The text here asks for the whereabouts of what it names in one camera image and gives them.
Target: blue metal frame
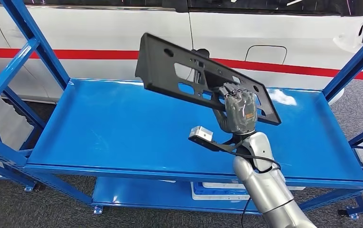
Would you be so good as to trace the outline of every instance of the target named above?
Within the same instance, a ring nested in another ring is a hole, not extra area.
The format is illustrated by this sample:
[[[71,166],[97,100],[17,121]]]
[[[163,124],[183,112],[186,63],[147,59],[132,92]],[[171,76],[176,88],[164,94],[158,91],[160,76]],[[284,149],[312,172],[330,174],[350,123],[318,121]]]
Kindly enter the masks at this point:
[[[29,118],[32,123],[34,123],[37,127],[44,129],[46,124],[40,119],[40,117],[28,106],[25,102],[23,102],[8,86],[4,89],[3,94],[17,107],[19,108],[24,115]]]
[[[15,174],[12,171],[9,171],[1,166],[0,166],[0,175],[2,176],[2,178],[0,178],[0,179],[9,179],[13,182],[16,182],[18,184],[24,185],[26,187],[31,187],[31,188],[33,188],[35,186],[34,181],[29,180],[26,177],[23,177],[19,174]]]
[[[18,53],[15,58],[10,62],[8,67],[0,74],[0,93],[4,92],[4,94],[14,100],[14,103],[21,107],[22,111],[32,120],[34,124],[39,126],[41,129],[44,128],[44,123],[40,121],[40,119],[35,115],[27,105],[22,102],[9,88],[7,85],[9,81],[14,77],[15,73],[18,69],[23,65],[26,59],[30,56],[30,54],[35,50],[43,63],[47,66],[51,74],[57,80],[59,85],[65,89],[67,83],[69,82],[69,77],[65,72],[64,68],[60,64],[59,60],[55,56],[53,50],[50,45],[47,43],[40,29],[37,27],[35,21],[32,16],[26,9],[23,1],[21,0],[0,0],[0,3],[5,7],[7,12],[11,15],[19,29],[22,31],[26,39],[28,40],[27,44],[24,48]],[[354,57],[344,66],[344,68],[337,74],[337,76],[327,85],[327,87],[323,90],[323,94],[327,101],[331,100],[340,90],[343,89],[345,85],[349,83],[351,79],[355,77],[357,73],[359,73],[363,69],[363,47],[360,49],[358,53],[354,55]],[[355,137],[350,141],[350,145],[353,148],[359,148],[357,144],[363,142],[363,133],[360,136]],[[106,202],[94,202],[90,196],[85,195],[84,193],[78,191],[73,188],[71,185],[63,182],[61,179],[54,176],[52,173],[64,173],[64,174],[83,174],[83,175],[96,175],[96,176],[121,176],[119,171],[114,173],[112,170],[101,169],[80,169],[77,167],[66,167],[63,169],[59,166],[45,166],[41,169],[43,165],[36,164],[27,164],[28,159],[26,156],[29,156],[32,150],[22,150],[20,152],[16,152],[8,146],[2,144],[0,142],[0,161],[4,164],[9,165],[24,174],[38,180],[72,198],[79,200],[80,202],[95,207],[97,205],[105,206],[118,206],[116,202],[106,203]],[[178,178],[183,178],[181,174],[175,174]],[[152,178],[169,178],[169,174],[164,175],[163,173],[153,174]],[[327,180],[289,180],[287,182],[292,186],[314,186],[314,187],[339,187],[343,189],[334,190],[330,193],[327,193],[323,196],[314,198],[307,202],[304,202],[300,205],[303,210],[316,209],[322,206],[329,205],[331,203],[357,197],[360,200],[359,196],[363,194],[363,181],[341,181],[338,185],[337,181],[335,183],[328,182]]]

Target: mounting hole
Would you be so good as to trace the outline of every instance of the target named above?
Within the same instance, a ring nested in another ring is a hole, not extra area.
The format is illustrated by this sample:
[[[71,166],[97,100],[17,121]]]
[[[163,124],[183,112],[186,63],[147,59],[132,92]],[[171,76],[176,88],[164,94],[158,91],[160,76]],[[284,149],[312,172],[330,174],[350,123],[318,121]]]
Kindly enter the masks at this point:
[[[191,95],[194,94],[194,88],[191,85],[179,82],[178,86],[180,91]]]
[[[257,116],[266,116],[266,113],[262,109],[257,108]]]
[[[212,93],[210,93],[210,92],[208,92],[208,91],[205,91],[205,90],[204,90],[204,92],[202,93],[202,97],[203,97],[204,99],[210,100],[210,99],[211,99],[211,97],[212,97]]]
[[[171,50],[167,49],[167,48],[165,48],[163,51],[164,51],[164,53],[166,53],[169,57],[173,57],[173,56],[174,56],[173,52],[172,52]]]

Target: robotic hand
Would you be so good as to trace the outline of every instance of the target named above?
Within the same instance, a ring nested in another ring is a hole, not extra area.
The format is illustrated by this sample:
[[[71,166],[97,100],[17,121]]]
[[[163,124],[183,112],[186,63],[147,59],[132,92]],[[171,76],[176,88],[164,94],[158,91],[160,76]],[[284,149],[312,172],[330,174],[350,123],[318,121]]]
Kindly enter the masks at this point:
[[[233,83],[221,86],[219,94],[224,97],[226,115],[218,110],[214,113],[221,129],[233,133],[232,139],[217,144],[212,141],[212,132],[203,127],[193,128],[189,139],[213,151],[236,155],[235,174],[270,227],[315,228],[287,188],[280,167],[274,162],[267,136],[255,131],[255,95]]]

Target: shelf foot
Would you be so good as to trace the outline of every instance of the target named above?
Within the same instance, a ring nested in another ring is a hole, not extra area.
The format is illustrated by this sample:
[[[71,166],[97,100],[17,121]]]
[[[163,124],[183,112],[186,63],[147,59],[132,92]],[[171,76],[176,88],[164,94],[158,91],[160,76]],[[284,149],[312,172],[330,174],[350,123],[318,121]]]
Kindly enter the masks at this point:
[[[103,207],[101,206],[95,206],[94,208],[94,215],[100,215],[103,213]]]
[[[350,207],[347,206],[345,210],[338,210],[338,215],[342,216],[342,217],[349,217],[351,220],[357,220],[359,219],[359,215],[358,213],[354,213],[354,214],[348,214],[348,209],[353,209],[354,207]]]

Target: gray carpet floor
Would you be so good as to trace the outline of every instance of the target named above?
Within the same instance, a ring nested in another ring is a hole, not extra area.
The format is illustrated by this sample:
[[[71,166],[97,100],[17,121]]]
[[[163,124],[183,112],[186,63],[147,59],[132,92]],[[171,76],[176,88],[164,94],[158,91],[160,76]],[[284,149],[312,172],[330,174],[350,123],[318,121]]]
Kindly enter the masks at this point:
[[[53,105],[30,103],[42,118],[48,119]],[[363,81],[354,80],[346,87],[344,96],[332,106],[348,139],[363,131]],[[87,194],[95,184],[93,177],[60,176]],[[324,194],[329,189],[306,188],[295,193],[297,202]],[[337,215],[338,209],[356,206],[354,200],[342,201],[308,212],[309,218],[320,228],[363,228],[363,215],[353,221]],[[267,227],[260,216],[245,216],[246,228]],[[240,215],[202,213],[178,210],[105,208],[102,215],[52,189],[24,192],[10,181],[0,180],[0,228],[238,228]]]

